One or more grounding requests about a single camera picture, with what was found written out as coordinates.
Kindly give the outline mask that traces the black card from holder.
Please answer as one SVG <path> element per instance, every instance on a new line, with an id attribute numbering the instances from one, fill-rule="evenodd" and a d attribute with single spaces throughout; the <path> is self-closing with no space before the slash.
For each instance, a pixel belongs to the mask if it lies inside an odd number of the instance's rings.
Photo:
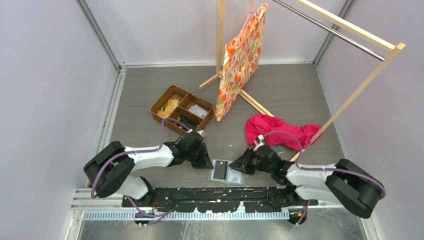
<path id="1" fill-rule="evenodd" d="M 228 171 L 228 162 L 224 160 L 215 160 L 214 173 L 212 175 L 215 180 L 226 180 Z"/>

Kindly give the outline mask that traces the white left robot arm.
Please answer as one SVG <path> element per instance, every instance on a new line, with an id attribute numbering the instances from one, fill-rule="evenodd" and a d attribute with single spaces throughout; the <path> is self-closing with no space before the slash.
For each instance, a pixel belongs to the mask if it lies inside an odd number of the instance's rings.
<path id="1" fill-rule="evenodd" d="M 91 198 L 107 198 L 113 194 L 128 196 L 141 207 L 153 202 L 152 187 L 137 170 L 173 167 L 189 162 L 194 169 L 213 169 L 204 141 L 204 131 L 190 131 L 176 141 L 155 147 L 127 147 L 120 141 L 109 143 L 83 167 L 91 182 Z"/>

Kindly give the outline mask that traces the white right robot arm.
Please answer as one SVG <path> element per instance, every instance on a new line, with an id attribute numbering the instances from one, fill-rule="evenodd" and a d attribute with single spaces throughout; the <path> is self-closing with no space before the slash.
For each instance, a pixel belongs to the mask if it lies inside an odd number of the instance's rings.
<path id="1" fill-rule="evenodd" d="M 265 172 L 286 186 L 285 198 L 291 205 L 318 200 L 342 205 L 353 215 L 368 219 L 378 201 L 386 196 L 382 183 L 341 158 L 336 164 L 302 165 L 280 158 L 269 145 L 248 148 L 229 167 L 248 175 Z"/>

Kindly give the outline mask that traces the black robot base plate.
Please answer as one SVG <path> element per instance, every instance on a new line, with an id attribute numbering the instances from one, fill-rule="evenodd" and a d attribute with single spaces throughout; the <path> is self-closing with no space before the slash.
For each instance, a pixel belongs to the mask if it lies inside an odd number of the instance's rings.
<path id="1" fill-rule="evenodd" d="M 246 213 L 279 212 L 290 206 L 304 207 L 306 201 L 292 187 L 157 187 L 141 200 L 134 200 L 141 208 L 178 213 L 235 212 L 244 207 Z"/>

